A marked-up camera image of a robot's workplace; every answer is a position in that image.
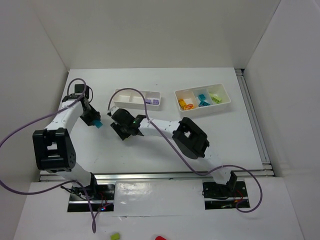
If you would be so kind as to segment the long teal lego brick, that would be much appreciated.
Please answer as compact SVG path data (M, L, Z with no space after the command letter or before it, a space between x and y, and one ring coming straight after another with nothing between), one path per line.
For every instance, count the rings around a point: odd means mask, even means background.
M93 121L93 124L98 129L103 126L103 123L100 120L97 120L97 119Z

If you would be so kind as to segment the yellow curved lego brick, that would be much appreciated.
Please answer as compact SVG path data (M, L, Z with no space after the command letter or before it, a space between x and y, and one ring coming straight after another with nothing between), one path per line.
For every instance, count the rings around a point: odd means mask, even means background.
M184 109L187 106L186 102L183 99L179 99L178 104L182 109Z

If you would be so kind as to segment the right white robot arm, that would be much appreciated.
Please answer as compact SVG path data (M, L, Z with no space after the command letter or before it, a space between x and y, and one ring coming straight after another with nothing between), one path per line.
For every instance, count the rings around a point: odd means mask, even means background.
M111 117L112 129L125 140L130 136L163 137L180 156L197 160L210 172L217 187L217 198L226 197L235 191L237 176L228 167L223 167L221 159L210 148L207 134L190 118L183 117L179 121L149 119L145 115L134 117L127 110L112 107L107 115Z

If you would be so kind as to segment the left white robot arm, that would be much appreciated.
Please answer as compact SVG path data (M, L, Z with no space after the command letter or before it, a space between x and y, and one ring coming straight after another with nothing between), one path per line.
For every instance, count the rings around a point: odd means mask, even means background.
M77 154L71 139L72 129L78 119L88 127L100 128L101 114L91 105L92 89L86 84L75 84L74 93L67 93L62 99L61 109L52 122L43 130L32 135L36 165L39 170L57 174L67 181L73 181L76 193L89 196L98 192L93 173L84 170L77 163Z

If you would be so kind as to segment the yellow orange printed brick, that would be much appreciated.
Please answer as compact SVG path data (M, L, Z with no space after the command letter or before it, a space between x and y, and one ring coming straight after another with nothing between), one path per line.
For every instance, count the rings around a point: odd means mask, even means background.
M194 108L195 108L195 106L190 103L190 104L185 105L184 108L183 108L183 110L184 110L184 111L188 111L188 110L192 110L192 109L194 109Z

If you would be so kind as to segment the purple square lego brick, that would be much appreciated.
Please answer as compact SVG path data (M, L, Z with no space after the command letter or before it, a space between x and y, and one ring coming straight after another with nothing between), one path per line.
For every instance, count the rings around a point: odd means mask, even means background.
M153 99L152 100L152 104L153 105L159 105L160 104L160 101L158 99Z

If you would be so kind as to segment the green single stud brick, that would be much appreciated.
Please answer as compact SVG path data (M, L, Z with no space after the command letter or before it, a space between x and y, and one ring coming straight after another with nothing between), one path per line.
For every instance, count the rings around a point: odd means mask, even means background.
M211 99L212 99L212 101L215 102L216 104L220 104L221 101L222 101L222 99L219 98L219 97L212 97Z

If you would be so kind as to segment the light green lego brick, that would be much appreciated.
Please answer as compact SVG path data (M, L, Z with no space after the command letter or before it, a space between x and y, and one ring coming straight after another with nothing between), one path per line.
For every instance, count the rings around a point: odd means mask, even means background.
M216 97L216 98L220 98L217 94L213 94L213 93L209 93L209 95L210 95L210 97L212 98L212 97Z

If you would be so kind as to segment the teal arch lego piece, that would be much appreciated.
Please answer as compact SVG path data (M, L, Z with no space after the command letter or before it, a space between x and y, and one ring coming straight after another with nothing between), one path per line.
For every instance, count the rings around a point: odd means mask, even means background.
M210 104L206 101L201 101L198 106L199 107L206 107L206 106L210 106Z

